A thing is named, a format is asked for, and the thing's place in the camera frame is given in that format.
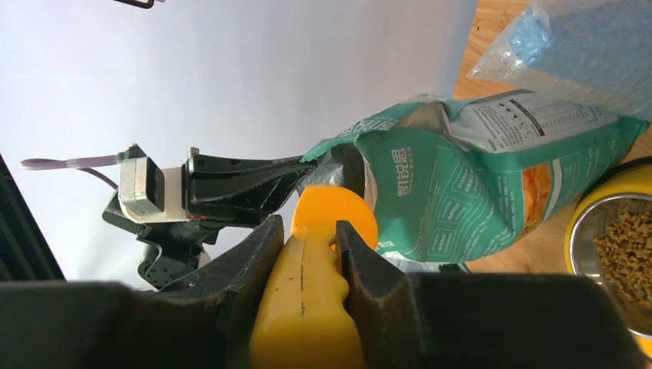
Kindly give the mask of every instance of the clamp jaw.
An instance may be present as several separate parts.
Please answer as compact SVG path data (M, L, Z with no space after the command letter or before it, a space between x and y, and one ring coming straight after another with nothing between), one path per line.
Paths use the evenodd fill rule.
M316 164L301 157L246 160L200 155L159 169L137 145L120 154L118 190L102 218L146 243L138 273L157 289L200 266L203 244L224 227L255 228Z

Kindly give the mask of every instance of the white wall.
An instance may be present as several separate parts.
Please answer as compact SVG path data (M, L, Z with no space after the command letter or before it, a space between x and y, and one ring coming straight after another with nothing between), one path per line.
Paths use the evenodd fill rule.
M25 158L116 153L159 166L301 155L403 98L450 96L477 1L0 0L0 152L69 279L136 273L141 245L105 224L111 190ZM103 171L117 179L117 168ZM295 202L281 213L289 220ZM247 230L228 229L212 255Z

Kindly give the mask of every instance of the black clamp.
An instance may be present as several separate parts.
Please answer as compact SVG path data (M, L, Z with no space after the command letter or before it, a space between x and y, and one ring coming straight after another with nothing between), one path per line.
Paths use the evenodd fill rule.
M126 158L146 156L138 147ZM314 168L301 157L277 160L218 158L193 153L181 166L181 206L190 221L137 224L122 213L118 192L102 218L147 244L138 273L162 288L199 266L203 244L215 244L224 227L254 228L283 206Z

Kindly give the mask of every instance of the pet food bag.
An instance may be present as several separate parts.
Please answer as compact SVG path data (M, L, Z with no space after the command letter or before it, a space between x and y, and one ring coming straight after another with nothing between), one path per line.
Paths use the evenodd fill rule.
M647 123L529 91L419 95L323 140L353 144L387 258L459 263L504 250L628 153Z

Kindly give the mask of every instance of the purple cable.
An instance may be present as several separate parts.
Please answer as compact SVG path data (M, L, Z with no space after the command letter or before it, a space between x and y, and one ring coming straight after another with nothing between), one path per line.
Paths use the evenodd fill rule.
M69 160L35 158L21 161L21 166L29 171L48 171L52 169L73 168L93 175L111 186L111 188L116 189L118 188L118 185L115 182L92 167L106 167L109 165L116 165L117 163L117 155L107 155L98 156L96 158L76 158Z

